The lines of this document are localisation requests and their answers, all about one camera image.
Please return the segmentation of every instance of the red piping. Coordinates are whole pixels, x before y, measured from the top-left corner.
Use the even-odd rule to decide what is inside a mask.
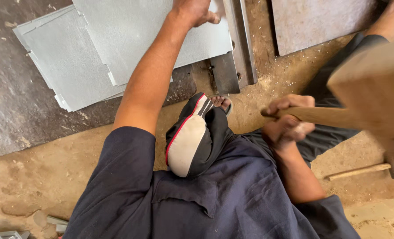
[[[179,127],[178,131],[176,131],[176,133],[175,133],[175,135],[173,136],[171,142],[169,143],[168,148],[166,149],[166,165],[167,165],[167,166],[169,166],[169,164],[168,164],[168,152],[169,152],[169,149],[170,149],[170,145],[173,143],[173,140],[175,140],[176,135],[178,135],[179,131],[181,130],[182,126],[184,126],[185,122],[187,122],[187,120],[194,114],[194,112],[195,112],[196,109],[197,109],[198,102],[200,102],[201,98],[203,98],[204,95],[205,95],[205,94],[203,94],[203,95],[200,96],[200,98],[198,99],[198,101],[197,101],[197,103],[196,103],[196,106],[194,107],[193,112],[184,120],[184,122],[182,122],[181,127]]]

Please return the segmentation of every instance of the wooden stick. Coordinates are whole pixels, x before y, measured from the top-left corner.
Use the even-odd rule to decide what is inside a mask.
[[[382,171],[382,170],[386,170],[386,169],[390,169],[391,165],[389,163],[383,163],[383,164],[378,164],[378,165],[374,165],[374,166],[369,166],[366,168],[359,168],[359,169],[354,169],[354,170],[350,170],[350,171],[346,171],[346,172],[342,172],[342,173],[336,173],[333,175],[328,176],[328,180],[332,181],[332,180],[336,180],[336,179],[341,179],[341,178],[345,178],[345,177],[349,177],[349,176],[354,176],[354,175],[359,175],[362,173],[369,173],[369,172],[377,172],[377,171]]]
[[[293,115],[304,122],[327,125],[338,128],[360,129],[358,121],[347,109],[324,107],[291,107],[280,110],[274,117],[267,113],[267,108],[261,111],[265,117],[279,118],[286,114]]]

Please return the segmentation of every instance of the foot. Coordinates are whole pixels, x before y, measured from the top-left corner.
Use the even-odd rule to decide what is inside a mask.
[[[383,14],[368,29],[365,35],[380,35],[390,42],[394,42],[394,0],[388,4]]]
[[[224,111],[228,109],[229,105],[231,104],[231,101],[228,99],[225,99],[223,96],[215,96],[210,99],[215,107],[222,107]]]

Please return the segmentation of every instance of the shirt sleeve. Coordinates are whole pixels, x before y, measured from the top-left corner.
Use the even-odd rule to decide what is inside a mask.
[[[343,206],[337,195],[314,202],[297,204],[296,208],[305,215],[321,239],[360,239],[344,215]]]
[[[148,194],[155,142],[151,133],[135,127],[121,127],[109,134],[63,239],[110,238],[111,232],[126,227],[127,222],[150,220],[150,213],[136,212],[151,206]]]

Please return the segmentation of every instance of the wrist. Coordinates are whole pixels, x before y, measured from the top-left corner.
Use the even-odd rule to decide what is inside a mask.
[[[193,28],[193,24],[190,21],[188,14],[184,13],[180,10],[180,8],[173,8],[169,13],[166,19],[169,19],[176,27],[182,29],[186,32]]]
[[[303,160],[296,142],[290,142],[281,149],[274,149],[275,159],[281,163],[293,163]]]

